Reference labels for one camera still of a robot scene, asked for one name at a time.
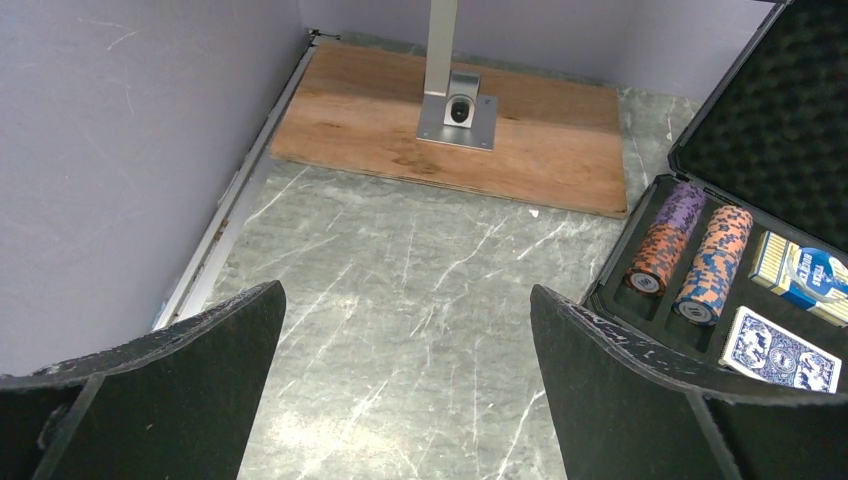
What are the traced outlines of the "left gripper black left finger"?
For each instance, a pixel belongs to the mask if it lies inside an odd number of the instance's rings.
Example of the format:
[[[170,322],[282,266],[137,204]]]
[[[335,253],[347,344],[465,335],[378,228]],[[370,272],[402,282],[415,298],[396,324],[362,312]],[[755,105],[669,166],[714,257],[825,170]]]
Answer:
[[[5,479],[234,479],[286,312],[271,281],[125,344],[1,379]]]

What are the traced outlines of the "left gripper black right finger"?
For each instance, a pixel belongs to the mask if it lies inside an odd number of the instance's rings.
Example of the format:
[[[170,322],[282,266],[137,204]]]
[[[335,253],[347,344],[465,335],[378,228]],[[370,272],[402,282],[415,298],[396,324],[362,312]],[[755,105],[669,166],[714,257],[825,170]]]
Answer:
[[[682,355],[542,286],[538,363],[571,479],[843,479],[847,397]]]

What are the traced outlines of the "orange blue chip stack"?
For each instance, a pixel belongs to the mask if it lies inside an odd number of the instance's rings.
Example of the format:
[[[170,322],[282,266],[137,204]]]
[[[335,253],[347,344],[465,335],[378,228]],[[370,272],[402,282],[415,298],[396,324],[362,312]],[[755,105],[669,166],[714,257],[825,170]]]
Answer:
[[[744,253],[754,225],[747,210],[725,205],[717,208],[708,224],[701,248],[715,249],[740,259]]]
[[[699,249],[673,302],[673,311],[694,325],[716,324],[738,265],[739,259],[731,252]]]

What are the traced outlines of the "blue patterned card deck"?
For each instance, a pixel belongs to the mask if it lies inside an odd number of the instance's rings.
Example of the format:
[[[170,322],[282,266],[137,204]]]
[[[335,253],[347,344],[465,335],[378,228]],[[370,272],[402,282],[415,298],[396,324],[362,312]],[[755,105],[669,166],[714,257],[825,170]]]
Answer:
[[[718,364],[770,384],[837,392],[842,360],[752,309],[735,312]]]

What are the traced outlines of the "orange black chip stack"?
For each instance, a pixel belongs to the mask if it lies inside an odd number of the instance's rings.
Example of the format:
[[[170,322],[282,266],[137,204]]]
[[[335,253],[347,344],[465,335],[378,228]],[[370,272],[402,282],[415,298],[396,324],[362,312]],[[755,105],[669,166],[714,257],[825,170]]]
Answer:
[[[642,295],[664,295],[687,242],[686,232],[674,225],[651,226],[625,273],[625,283]]]

